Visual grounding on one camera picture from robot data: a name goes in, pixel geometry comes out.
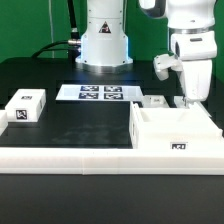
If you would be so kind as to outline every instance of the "white block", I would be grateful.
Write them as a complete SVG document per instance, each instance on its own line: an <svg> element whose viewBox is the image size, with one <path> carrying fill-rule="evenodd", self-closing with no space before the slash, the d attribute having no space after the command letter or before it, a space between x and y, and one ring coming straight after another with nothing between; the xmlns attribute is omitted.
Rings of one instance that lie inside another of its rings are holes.
<svg viewBox="0 0 224 224"><path fill-rule="evenodd" d="M164 96L145 95L142 97L142 105L144 108L169 108Z"/></svg>
<svg viewBox="0 0 224 224"><path fill-rule="evenodd" d="M0 110L0 136L8 126L7 114L5 110Z"/></svg>
<svg viewBox="0 0 224 224"><path fill-rule="evenodd" d="M9 122L37 122L46 103L44 89L19 89L5 109Z"/></svg>
<svg viewBox="0 0 224 224"><path fill-rule="evenodd" d="M211 149L223 141L222 130L196 106L139 108L131 103L129 131L135 149Z"/></svg>

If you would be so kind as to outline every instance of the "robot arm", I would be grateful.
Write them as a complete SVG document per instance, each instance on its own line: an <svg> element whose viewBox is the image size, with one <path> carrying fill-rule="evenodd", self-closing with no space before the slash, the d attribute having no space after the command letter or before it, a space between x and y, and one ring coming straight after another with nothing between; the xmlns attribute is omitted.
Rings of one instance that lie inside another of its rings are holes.
<svg viewBox="0 0 224 224"><path fill-rule="evenodd" d="M165 17L166 0L139 0L142 11L151 18Z"/></svg>
<svg viewBox="0 0 224 224"><path fill-rule="evenodd" d="M128 37L123 31L124 0L87 0L87 30L77 67L97 73L129 70Z"/></svg>
<svg viewBox="0 0 224 224"><path fill-rule="evenodd" d="M215 24L213 10L216 2L216 0L156 2L139 0L142 10L148 12L150 17L168 18L169 50L174 56L168 54L157 56L154 59L154 67L160 80L169 77L168 68L177 72L187 101L204 101L209 94L211 59L217 55L213 31ZM157 10L161 12L159 16L151 13L154 8L159 8Z"/></svg>

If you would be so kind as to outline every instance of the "black table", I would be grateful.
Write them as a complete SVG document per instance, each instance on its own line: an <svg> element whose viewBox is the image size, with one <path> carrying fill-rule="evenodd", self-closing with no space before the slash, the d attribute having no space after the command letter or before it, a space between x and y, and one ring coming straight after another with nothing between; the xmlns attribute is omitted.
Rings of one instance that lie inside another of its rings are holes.
<svg viewBox="0 0 224 224"><path fill-rule="evenodd" d="M136 62L130 72L97 76L63 59L15 58L0 65L0 80L1 108L19 88L47 91L39 122L9 124L0 138L4 147L131 147L129 103L58 103L55 97L63 83L139 85L144 95L165 95L168 100L181 94L176 76L158 81L150 62ZM221 128L223 88L213 77L204 103ZM223 210L223 176L0 175L3 224L223 224Z"/></svg>

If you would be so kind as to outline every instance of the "black label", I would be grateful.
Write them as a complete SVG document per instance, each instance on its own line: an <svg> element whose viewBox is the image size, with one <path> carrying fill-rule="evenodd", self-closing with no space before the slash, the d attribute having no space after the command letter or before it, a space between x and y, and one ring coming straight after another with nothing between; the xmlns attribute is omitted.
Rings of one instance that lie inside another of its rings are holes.
<svg viewBox="0 0 224 224"><path fill-rule="evenodd" d="M83 92L98 92L99 86L81 86L81 90Z"/></svg>
<svg viewBox="0 0 224 224"><path fill-rule="evenodd" d="M99 33L111 33L110 28L109 28L109 26L108 26L106 21L103 24L103 26L101 27Z"/></svg>
<svg viewBox="0 0 224 224"><path fill-rule="evenodd" d="M172 143L171 149L185 150L187 149L187 143Z"/></svg>
<svg viewBox="0 0 224 224"><path fill-rule="evenodd" d="M26 110L16 110L16 119L17 120L27 120L27 111Z"/></svg>
<svg viewBox="0 0 224 224"><path fill-rule="evenodd" d="M32 96L22 96L22 100L31 100Z"/></svg>
<svg viewBox="0 0 224 224"><path fill-rule="evenodd" d="M99 94L98 93L80 93L79 99L83 100L96 100L98 99Z"/></svg>
<svg viewBox="0 0 224 224"><path fill-rule="evenodd" d="M104 92L122 92L121 86L104 86Z"/></svg>
<svg viewBox="0 0 224 224"><path fill-rule="evenodd" d="M105 100L123 100L123 94L121 93L104 93Z"/></svg>

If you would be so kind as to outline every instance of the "black cable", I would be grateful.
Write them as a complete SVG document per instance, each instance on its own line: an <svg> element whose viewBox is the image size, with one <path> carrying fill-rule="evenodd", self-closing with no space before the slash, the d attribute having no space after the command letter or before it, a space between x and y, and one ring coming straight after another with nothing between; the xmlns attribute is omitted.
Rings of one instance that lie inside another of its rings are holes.
<svg viewBox="0 0 224 224"><path fill-rule="evenodd" d="M71 28L77 28L73 0L67 0Z"/></svg>
<svg viewBox="0 0 224 224"><path fill-rule="evenodd" d="M36 53L34 53L31 57L32 58L37 58L43 51L46 51L47 49L57 46L57 45L61 45L61 44L68 44L67 40L62 40L62 41L56 41L54 43L48 44L45 47L41 48L39 51L37 51Z"/></svg>
<svg viewBox="0 0 224 224"><path fill-rule="evenodd" d="M32 57L32 58L37 58L41 53L43 52L46 52L46 51L68 51L69 49L68 48L52 48L52 49L43 49L43 50L40 50L38 52L36 52L36 56L35 57Z"/></svg>
<svg viewBox="0 0 224 224"><path fill-rule="evenodd" d="M77 29L76 19L75 19L75 10L73 0L67 0L68 11L69 11L69 18L71 24L71 38L72 39L79 39L80 35Z"/></svg>

